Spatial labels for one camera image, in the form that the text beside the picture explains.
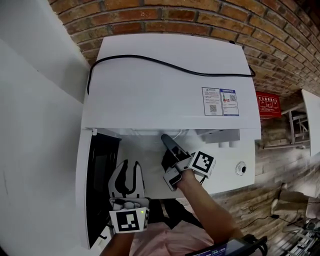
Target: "fire extinguisher sign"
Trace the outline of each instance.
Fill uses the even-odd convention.
[[[260,91],[256,91],[255,93],[261,117],[281,117],[279,96]]]

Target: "screen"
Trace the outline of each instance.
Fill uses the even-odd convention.
[[[92,136],[86,177],[86,225],[90,248],[106,227],[112,210],[108,182],[116,168],[120,139],[101,133]]]
[[[230,255],[237,250],[243,248],[245,245],[238,240],[231,240],[226,244],[218,246],[214,249],[209,249],[205,252],[194,253],[193,256],[227,256]]]

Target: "metal rack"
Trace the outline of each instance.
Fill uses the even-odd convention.
[[[308,232],[307,234],[302,234],[301,232],[296,233],[295,235],[301,238],[297,244],[290,250],[287,251],[286,256],[307,256],[311,255],[309,249],[314,245],[318,238],[310,237],[313,232]]]
[[[297,106],[294,106],[286,111],[283,111],[281,115],[288,114],[289,115],[289,123],[290,123],[290,132],[291,132],[291,143],[284,145],[274,145],[274,146],[265,146],[263,149],[271,150],[271,149],[284,149],[284,148],[295,148],[299,146],[307,146],[310,144],[310,135],[309,129],[306,128],[305,123],[308,122],[307,114],[299,114],[293,115],[293,111],[304,108],[305,104],[300,103]],[[294,128],[294,123],[299,124],[299,132],[296,133]]]

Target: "black device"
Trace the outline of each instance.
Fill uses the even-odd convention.
[[[171,191],[177,189],[176,184],[182,179],[181,172],[188,169],[192,156],[180,147],[169,135],[163,134],[161,140],[167,148],[161,165],[165,171],[163,179]]]
[[[256,250],[262,252],[262,256],[268,253],[266,245],[267,237],[256,239],[252,234],[247,234],[241,239],[232,239],[227,243],[215,244],[199,251],[188,253],[185,256],[248,256]]]
[[[112,207],[108,203],[108,182],[116,168],[119,144],[119,138],[101,133],[91,138],[86,178],[86,225],[90,248],[109,222]]]

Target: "white cabinet lid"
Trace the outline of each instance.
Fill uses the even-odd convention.
[[[320,97],[302,90],[306,114],[308,117],[310,135],[310,155],[320,152]]]
[[[197,36],[105,37],[98,59],[115,55],[141,55],[201,73],[250,74],[241,46]],[[203,88],[235,91],[237,109],[225,112],[238,116],[211,115],[220,114],[220,109],[222,113],[223,94],[220,102],[216,98],[210,104],[204,99]],[[82,127],[260,129],[261,125],[250,77],[197,76],[143,59],[122,58],[99,63],[94,68]]]

